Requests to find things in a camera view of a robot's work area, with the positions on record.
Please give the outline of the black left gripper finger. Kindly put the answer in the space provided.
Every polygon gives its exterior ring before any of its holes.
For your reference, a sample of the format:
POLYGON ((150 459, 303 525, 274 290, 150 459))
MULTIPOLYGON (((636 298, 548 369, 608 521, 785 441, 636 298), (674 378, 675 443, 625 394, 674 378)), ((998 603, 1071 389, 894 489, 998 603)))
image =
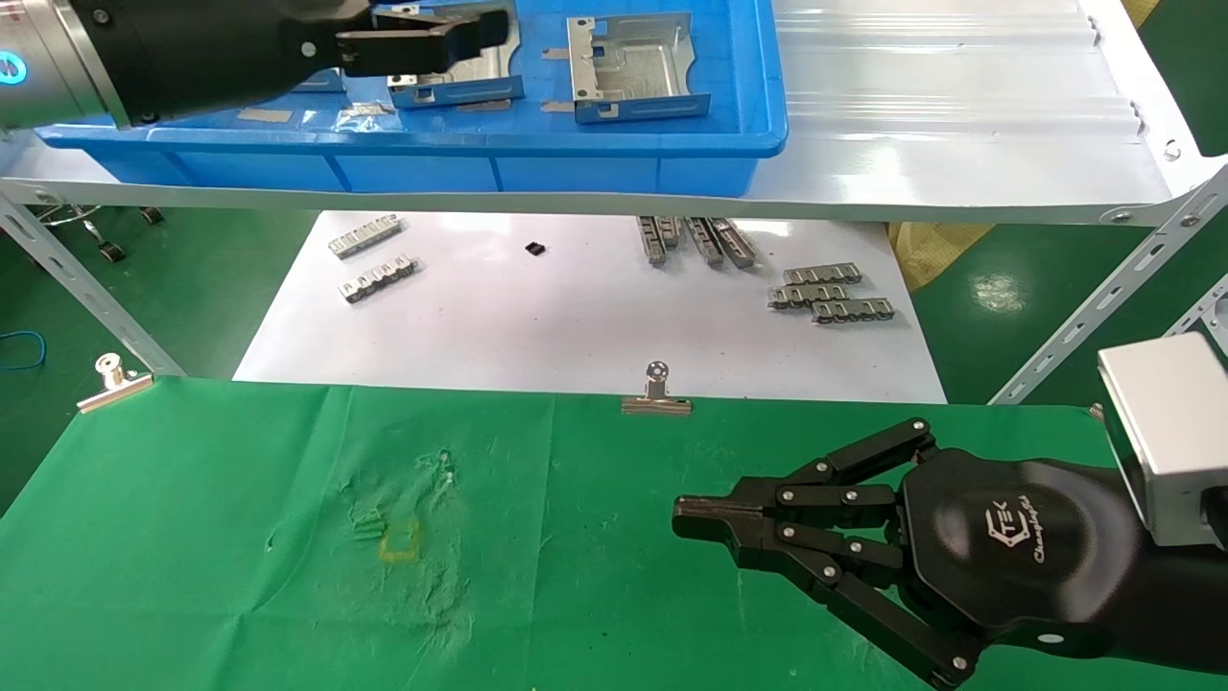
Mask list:
POLYGON ((480 15, 480 26, 446 31, 381 31, 370 17, 365 25, 338 31, 339 66, 349 76, 447 72, 508 42, 508 12, 472 14, 480 15))
POLYGON ((480 26, 480 15, 430 14, 411 4, 376 4, 372 6, 371 21, 373 27, 381 31, 446 31, 472 25, 480 26))

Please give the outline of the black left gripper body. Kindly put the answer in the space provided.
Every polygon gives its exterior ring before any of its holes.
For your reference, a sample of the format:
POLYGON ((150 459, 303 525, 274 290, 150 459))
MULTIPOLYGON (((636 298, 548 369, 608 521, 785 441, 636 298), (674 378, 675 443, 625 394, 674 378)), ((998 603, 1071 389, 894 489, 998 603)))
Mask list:
POLYGON ((371 1, 70 1, 106 74, 106 114, 145 126, 275 98, 341 65, 371 1))

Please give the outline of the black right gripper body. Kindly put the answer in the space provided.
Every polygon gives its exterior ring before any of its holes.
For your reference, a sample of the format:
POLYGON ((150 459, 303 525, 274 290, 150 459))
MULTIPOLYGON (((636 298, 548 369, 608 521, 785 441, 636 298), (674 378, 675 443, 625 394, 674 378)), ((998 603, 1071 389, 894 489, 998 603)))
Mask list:
POLYGON ((1164 655, 1140 588, 1152 541, 1114 469, 946 449, 900 490, 900 595, 935 628, 1054 655, 1164 655))

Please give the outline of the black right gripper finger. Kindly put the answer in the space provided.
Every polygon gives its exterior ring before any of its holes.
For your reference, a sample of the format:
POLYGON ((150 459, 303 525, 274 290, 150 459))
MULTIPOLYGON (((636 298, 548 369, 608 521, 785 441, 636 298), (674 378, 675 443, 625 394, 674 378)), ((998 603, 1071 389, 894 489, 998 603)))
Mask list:
POLYGON ((935 690, 957 690, 985 643, 943 632, 887 596, 903 585, 903 550, 776 522, 675 522, 675 536, 720 542, 740 569, 790 581, 833 616, 935 690))
POLYGON ((810 460, 785 476, 744 476, 728 493, 682 495, 673 528, 716 528, 736 519, 798 522, 812 528, 878 528, 903 508, 903 491, 873 484, 937 450, 928 420, 907 419, 810 460))

